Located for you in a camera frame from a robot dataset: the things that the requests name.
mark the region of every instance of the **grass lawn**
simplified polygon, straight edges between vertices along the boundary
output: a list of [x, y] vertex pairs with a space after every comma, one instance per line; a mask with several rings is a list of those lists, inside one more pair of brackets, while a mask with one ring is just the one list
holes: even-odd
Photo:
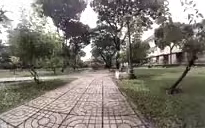
[[[44, 70], [44, 69], [40, 69], [37, 70], [38, 75], [39, 76], [58, 76], [58, 75], [67, 75], [70, 73], [76, 73], [76, 72], [81, 72], [84, 69], [79, 69], [74, 71], [73, 69], [65, 69], [64, 72], [61, 72], [59, 69], [57, 70], [56, 74], [54, 74], [52, 71], [50, 70]], [[31, 76], [30, 72], [27, 70], [23, 70], [23, 71], [16, 71], [15, 75], [13, 73], [13, 70], [0, 70], [0, 78], [8, 78], [8, 77], [29, 77]]]
[[36, 98], [49, 90], [63, 86], [74, 79], [44, 81], [0, 86], [0, 113]]
[[137, 69], [136, 80], [120, 88], [158, 128], [205, 128], [205, 68], [193, 68], [180, 84], [182, 93], [168, 95], [183, 68]]

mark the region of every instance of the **lamp post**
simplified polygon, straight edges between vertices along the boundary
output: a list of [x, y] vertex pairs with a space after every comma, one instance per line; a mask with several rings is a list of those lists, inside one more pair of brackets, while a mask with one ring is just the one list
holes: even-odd
[[132, 66], [132, 44], [131, 44], [131, 32], [130, 32], [130, 20], [132, 17], [130, 15], [126, 16], [127, 27], [128, 27], [128, 47], [127, 47], [127, 55], [128, 55], [128, 77], [129, 79], [135, 79], [136, 76], [134, 74], [133, 66]]

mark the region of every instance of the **brick path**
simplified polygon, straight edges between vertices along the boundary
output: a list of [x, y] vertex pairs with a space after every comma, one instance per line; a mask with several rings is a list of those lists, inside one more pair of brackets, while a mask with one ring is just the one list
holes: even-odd
[[145, 128], [107, 74], [93, 74], [0, 115], [0, 128]]

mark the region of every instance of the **tree trunk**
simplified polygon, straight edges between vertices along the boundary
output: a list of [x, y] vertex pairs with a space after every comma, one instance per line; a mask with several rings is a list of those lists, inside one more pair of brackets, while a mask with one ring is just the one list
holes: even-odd
[[53, 68], [54, 75], [56, 75], [56, 68]]
[[37, 83], [37, 84], [40, 84], [39, 76], [38, 76], [38, 74], [37, 74], [37, 72], [35, 71], [34, 68], [30, 69], [30, 73], [34, 77], [34, 82]]
[[187, 67], [185, 68], [184, 72], [180, 76], [180, 78], [170, 87], [170, 89], [169, 89], [170, 94], [175, 93], [177, 86], [187, 76], [188, 72], [191, 70], [191, 67], [194, 65], [196, 59], [197, 59], [197, 56], [193, 55], [191, 60], [189, 61], [188, 65], [187, 65]]
[[172, 64], [172, 48], [170, 48], [170, 64]]

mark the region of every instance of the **white building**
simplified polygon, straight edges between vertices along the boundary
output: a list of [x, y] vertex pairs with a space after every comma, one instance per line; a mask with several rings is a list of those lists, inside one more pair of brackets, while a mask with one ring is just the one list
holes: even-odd
[[[144, 42], [149, 43], [151, 49], [148, 58], [153, 65], [181, 65], [188, 62], [188, 57], [178, 46], [175, 46], [170, 54], [170, 48], [164, 50], [155, 46], [154, 36], [150, 36]], [[205, 54], [198, 55], [197, 65], [205, 65]]]

